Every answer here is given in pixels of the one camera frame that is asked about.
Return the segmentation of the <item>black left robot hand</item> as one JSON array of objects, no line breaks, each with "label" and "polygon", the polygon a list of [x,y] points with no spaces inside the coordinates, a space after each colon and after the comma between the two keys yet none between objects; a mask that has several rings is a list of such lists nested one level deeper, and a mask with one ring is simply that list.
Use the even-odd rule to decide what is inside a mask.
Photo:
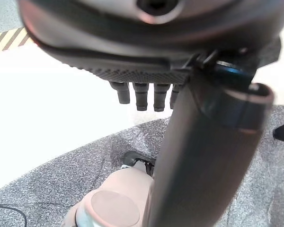
[{"label": "black left robot hand", "polygon": [[31,39],[107,80],[119,102],[172,116],[156,159],[127,152],[67,213],[75,227],[211,227],[238,190],[274,101],[253,83],[279,42],[284,0],[20,0]]}]

